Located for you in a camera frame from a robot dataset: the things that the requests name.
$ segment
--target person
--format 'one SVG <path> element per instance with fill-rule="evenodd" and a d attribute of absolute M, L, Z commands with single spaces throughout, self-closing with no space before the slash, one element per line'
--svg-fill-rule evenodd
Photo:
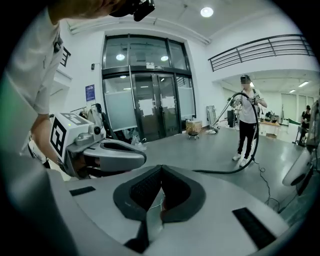
<path fill-rule="evenodd" d="M 310 106 L 307 105 L 306 106 L 306 110 L 302 112 L 302 115 L 301 115 L 301 136 L 300 136 L 300 139 L 299 139 L 299 143 L 298 145 L 301 145 L 303 146 L 303 138 L 306 136 L 306 133 L 308 132 L 308 129 L 309 129 L 309 123 L 310 123 L 310 118 L 311 118 L 311 114 L 310 114 Z"/>
<path fill-rule="evenodd" d="M 245 93 L 249 98 L 246 98 L 243 95 L 239 95 L 234 99 L 232 104 L 233 107 L 241 104 L 242 109 L 239 113 L 239 130 L 240 138 L 237 154 L 232 158 L 234 161 L 237 161 L 241 158 L 242 148 L 244 146 L 245 139 L 247 138 L 246 151 L 243 160 L 240 163 L 241 167 L 244 167 L 248 162 L 248 157 L 250 155 L 252 141 L 254 136 L 258 136 L 256 133 L 256 116 L 252 105 L 254 105 L 256 112 L 258 114 L 258 104 L 261 104 L 263 107 L 267 107 L 261 92 L 258 89 L 251 87 L 251 79 L 245 74 L 240 78 L 242 85 L 242 93 Z"/>
<path fill-rule="evenodd" d="M 118 11 L 127 0 L 55 0 L 32 22 L 17 44 L 4 70 L 4 78 L 37 112 L 31 128 L 32 139 L 40 151 L 62 166 L 50 146 L 50 92 L 55 72 L 63 57 L 59 22 L 65 18 L 93 19 Z M 76 170 L 85 167 L 84 157 L 73 163 Z"/>

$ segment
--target gray floor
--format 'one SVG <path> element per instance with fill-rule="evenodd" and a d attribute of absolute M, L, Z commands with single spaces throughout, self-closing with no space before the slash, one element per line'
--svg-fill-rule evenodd
<path fill-rule="evenodd" d="M 178 134 L 172 137 L 160 139 L 146 144 L 147 161 L 144 165 L 154 166 L 166 164 L 189 170 L 214 170 L 231 171 L 238 168 L 232 157 L 237 151 L 239 133 L 233 129 L 221 128 L 218 134 L 201 134 L 197 140 L 188 139 L 186 134 Z M 292 143 L 265 136 L 259 137 L 258 149 L 255 161 L 265 168 L 263 177 L 270 186 L 271 197 L 280 202 L 278 204 L 271 200 L 269 206 L 275 211 L 283 209 L 289 202 L 298 200 L 296 187 L 287 187 L 282 180 L 290 167 L 300 155 L 302 148 Z M 257 199 L 265 202 L 268 199 L 268 187 L 260 177 L 259 166 L 255 163 L 249 165 L 245 170 L 235 174 L 206 174 L 229 181 L 243 188 Z M 319 179 L 315 178 L 310 186 L 317 186 Z M 284 219 L 291 218 L 293 212 L 283 210 Z"/>

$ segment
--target desk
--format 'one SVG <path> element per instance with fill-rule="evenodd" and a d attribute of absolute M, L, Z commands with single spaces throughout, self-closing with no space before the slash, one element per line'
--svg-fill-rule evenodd
<path fill-rule="evenodd" d="M 279 135 L 281 125 L 278 122 L 266 122 L 261 121 L 259 122 L 259 135 L 266 136 L 267 134 L 274 134 L 276 136 Z"/>

